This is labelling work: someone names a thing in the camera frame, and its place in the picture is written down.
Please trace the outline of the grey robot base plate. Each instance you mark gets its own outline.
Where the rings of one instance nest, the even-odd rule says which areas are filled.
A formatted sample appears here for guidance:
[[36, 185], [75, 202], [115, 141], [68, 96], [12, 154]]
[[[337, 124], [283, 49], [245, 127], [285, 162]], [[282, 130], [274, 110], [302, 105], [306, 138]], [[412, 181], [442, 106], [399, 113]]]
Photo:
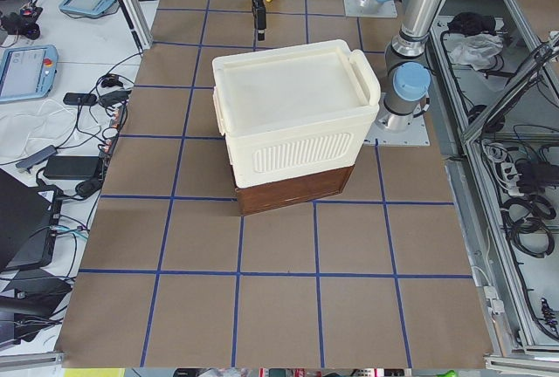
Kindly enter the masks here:
[[379, 113], [371, 124], [363, 144], [381, 147], [429, 147], [431, 145], [424, 116], [419, 115], [423, 107], [418, 101], [414, 111], [405, 116], [391, 113], [384, 105], [386, 93], [381, 94]]

